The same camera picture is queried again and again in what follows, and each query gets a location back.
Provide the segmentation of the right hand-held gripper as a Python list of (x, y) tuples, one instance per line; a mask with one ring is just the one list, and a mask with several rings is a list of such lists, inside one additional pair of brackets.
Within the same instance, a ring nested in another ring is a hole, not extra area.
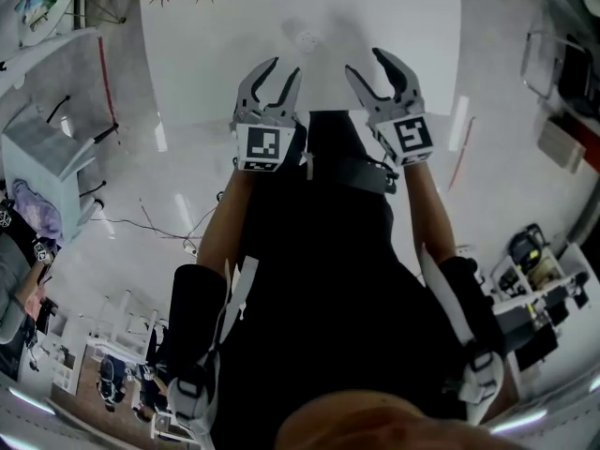
[(377, 47), (372, 52), (394, 90), (392, 99), (376, 95), (355, 68), (345, 66), (348, 83), (368, 112), (367, 125), (396, 167), (426, 161), (434, 144), (418, 77), (394, 54)]

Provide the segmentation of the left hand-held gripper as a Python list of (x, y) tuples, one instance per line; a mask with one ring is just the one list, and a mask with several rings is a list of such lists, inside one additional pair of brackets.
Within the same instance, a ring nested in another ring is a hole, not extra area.
[(232, 116), (236, 168), (245, 172), (274, 173), (300, 163), (308, 132), (295, 111), (302, 72), (297, 67), (285, 82), (279, 99), (270, 109), (260, 108), (256, 92), (278, 63), (270, 58), (240, 82)]

